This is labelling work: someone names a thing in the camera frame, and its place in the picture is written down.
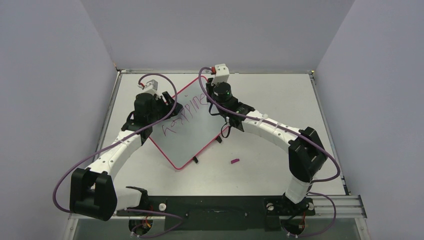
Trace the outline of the pink framed whiteboard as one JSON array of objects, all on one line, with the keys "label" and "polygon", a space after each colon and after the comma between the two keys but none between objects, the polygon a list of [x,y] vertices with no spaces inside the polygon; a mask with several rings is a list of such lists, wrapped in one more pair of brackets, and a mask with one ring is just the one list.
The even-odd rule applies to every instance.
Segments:
[{"label": "pink framed whiteboard", "polygon": [[228,132],[221,116],[212,116],[217,109],[207,102],[196,77],[177,92],[182,105],[178,115],[153,126],[149,139],[176,170],[183,169],[209,144]]}]

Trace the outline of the magenta marker cap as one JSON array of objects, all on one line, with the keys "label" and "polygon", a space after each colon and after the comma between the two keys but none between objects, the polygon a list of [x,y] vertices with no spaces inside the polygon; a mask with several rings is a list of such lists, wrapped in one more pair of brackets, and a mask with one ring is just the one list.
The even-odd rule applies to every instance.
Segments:
[{"label": "magenta marker cap", "polygon": [[240,161],[240,159],[239,158],[236,158],[236,159],[231,160],[230,163],[231,164],[235,164],[235,163],[237,163],[239,161]]}]

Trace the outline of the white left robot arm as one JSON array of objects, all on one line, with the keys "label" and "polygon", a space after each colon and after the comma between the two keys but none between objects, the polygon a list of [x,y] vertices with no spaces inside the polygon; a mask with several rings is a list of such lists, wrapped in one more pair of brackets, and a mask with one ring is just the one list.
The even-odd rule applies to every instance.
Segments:
[{"label": "white left robot arm", "polygon": [[127,116],[112,147],[86,168],[72,172],[70,212],[102,221],[124,209],[131,209],[136,215],[145,214],[149,210],[147,190],[136,186],[118,188],[114,179],[130,156],[148,140],[153,126],[177,116],[182,109],[166,91],[162,95],[136,95],[134,110]]}]

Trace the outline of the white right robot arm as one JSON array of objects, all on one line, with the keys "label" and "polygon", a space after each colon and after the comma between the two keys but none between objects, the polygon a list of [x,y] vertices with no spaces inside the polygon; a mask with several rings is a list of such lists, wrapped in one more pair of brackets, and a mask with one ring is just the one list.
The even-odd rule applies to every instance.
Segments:
[{"label": "white right robot arm", "polygon": [[232,95],[230,84],[212,82],[212,78],[207,79],[206,92],[217,103],[218,115],[230,128],[259,136],[288,154],[292,178],[282,196],[282,207],[289,214],[296,213],[302,207],[313,178],[328,158],[322,152],[324,146],[318,133],[311,127],[299,129],[282,125],[239,101]]}]

